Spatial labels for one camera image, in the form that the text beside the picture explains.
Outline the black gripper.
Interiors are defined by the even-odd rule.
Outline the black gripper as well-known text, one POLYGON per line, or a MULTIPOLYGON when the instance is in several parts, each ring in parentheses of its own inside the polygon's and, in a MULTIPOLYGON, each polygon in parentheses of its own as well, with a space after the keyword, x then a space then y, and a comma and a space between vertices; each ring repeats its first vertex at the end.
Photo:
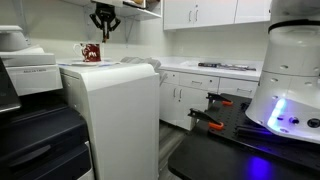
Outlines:
POLYGON ((116 17, 115 7, 113 5, 97 3, 95 13, 96 14, 90 14, 89 17, 100 30, 103 30, 103 25, 98 22, 97 16, 101 21, 107 22, 107 30, 109 32, 114 31, 121 23, 121 20, 116 17))

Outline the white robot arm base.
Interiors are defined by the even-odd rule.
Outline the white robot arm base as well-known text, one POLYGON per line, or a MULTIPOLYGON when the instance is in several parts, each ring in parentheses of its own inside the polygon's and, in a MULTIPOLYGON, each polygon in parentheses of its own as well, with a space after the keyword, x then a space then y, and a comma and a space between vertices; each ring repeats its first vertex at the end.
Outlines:
POLYGON ((320 143, 320 0, 272 0, 268 46, 245 111, 271 133, 320 143))

